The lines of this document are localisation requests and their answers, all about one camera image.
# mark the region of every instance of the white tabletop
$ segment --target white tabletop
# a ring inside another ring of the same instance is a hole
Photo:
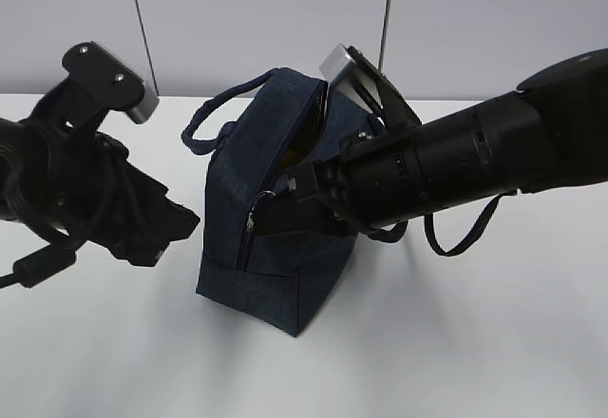
[[[0,96],[27,117],[38,96]],[[202,215],[208,159],[180,133],[203,99],[165,98],[149,123],[104,131]],[[211,137],[248,100],[202,129]],[[467,102],[417,102],[424,121]],[[155,269],[88,245],[33,290],[0,291],[0,415],[7,418],[593,417],[608,415],[608,186],[502,202],[482,240],[444,259],[420,220],[396,245],[360,238],[298,338],[195,294],[201,227]],[[481,202],[436,218],[452,246]],[[3,266],[43,245],[0,223]]]

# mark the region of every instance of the navy blue bag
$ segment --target navy blue bag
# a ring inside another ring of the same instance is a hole
[[[258,86],[240,118],[227,123],[217,138],[193,138],[214,110]],[[356,236],[259,237],[252,232],[251,214],[262,199],[287,187],[281,160],[311,109],[322,103],[326,87],[324,81],[292,69],[273,69],[206,102],[181,135],[195,154],[213,152],[197,293],[293,336],[306,328],[327,298]],[[366,111],[335,93],[316,146],[302,162],[338,155],[342,138],[371,133],[372,122]]]

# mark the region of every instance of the black strap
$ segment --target black strap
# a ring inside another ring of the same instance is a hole
[[[371,240],[379,240],[380,242],[385,242],[387,244],[394,244],[395,242],[399,242],[401,240],[401,238],[406,234],[407,229],[408,222],[402,221],[393,226],[389,231],[378,230],[376,233],[368,235],[368,238]]]
[[[230,135],[235,123],[230,122],[222,128],[218,136],[213,140],[195,140],[194,134],[200,125],[220,106],[232,100],[238,95],[243,95],[265,84],[277,72],[277,68],[271,69],[248,83],[237,85],[220,93],[215,98],[206,101],[195,113],[190,123],[181,132],[181,141],[195,154],[207,155],[218,148],[219,143]]]
[[[496,208],[498,207],[498,203],[501,198],[512,197],[514,195],[514,192],[503,193],[498,197],[492,199],[492,201],[487,204],[485,209],[479,215],[477,221],[475,221],[475,223],[473,224],[471,231],[468,232],[465,238],[456,247],[448,251],[445,251],[437,242],[437,237],[435,236],[435,224],[433,221],[433,215],[429,214],[425,216],[425,234],[427,235],[427,240],[428,244],[430,244],[430,248],[433,249],[433,251],[441,257],[456,257],[457,255],[466,252],[466,250],[468,250],[471,245],[477,242],[484,233],[485,227],[492,219],[492,216],[494,215],[494,212],[496,211]]]

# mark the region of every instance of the black cable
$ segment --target black cable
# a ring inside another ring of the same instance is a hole
[[[19,275],[15,273],[0,276],[0,289],[16,285],[20,280]]]
[[[91,221],[82,232],[78,233],[77,230],[73,230],[72,234],[70,233],[71,241],[66,245],[66,248],[78,250],[88,241],[91,234],[95,231],[95,229],[99,226],[99,224],[104,219],[104,216],[108,212],[108,208],[111,202],[112,197],[116,192],[116,176],[114,174],[114,169],[112,167],[112,160],[110,158],[110,152],[108,150],[104,150],[102,154],[103,158],[103,167],[104,167],[104,189],[102,190],[102,196],[93,213],[93,217]],[[69,220],[63,220],[64,225],[68,231],[70,231]]]
[[[118,177],[123,187],[124,192],[126,193],[126,199],[129,204],[129,208],[131,209],[131,215],[135,219],[138,228],[147,238],[152,239],[153,236],[150,233],[148,226],[146,225],[145,217],[143,216],[142,208],[137,201],[137,195],[135,194],[135,189],[133,188],[133,183],[131,179],[128,177],[126,173],[126,161],[121,159],[116,154],[112,155],[112,161],[114,162],[114,166],[118,171]]]

